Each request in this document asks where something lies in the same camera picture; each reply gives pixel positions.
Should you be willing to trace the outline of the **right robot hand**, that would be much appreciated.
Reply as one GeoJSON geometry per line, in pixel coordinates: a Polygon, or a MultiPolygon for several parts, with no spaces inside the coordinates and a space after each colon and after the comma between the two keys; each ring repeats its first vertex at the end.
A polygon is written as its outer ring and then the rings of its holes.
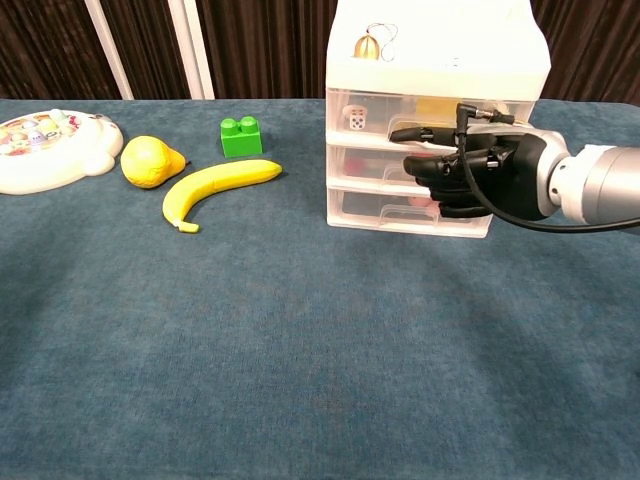
{"type": "Polygon", "coordinates": [[[534,134],[468,133],[465,156],[455,150],[421,157],[407,156],[405,172],[429,190],[440,215],[466,219],[489,215],[465,176],[469,169],[476,185],[498,210],[523,220],[551,216],[556,207],[547,193],[547,179],[538,173],[546,142],[534,134]]]}

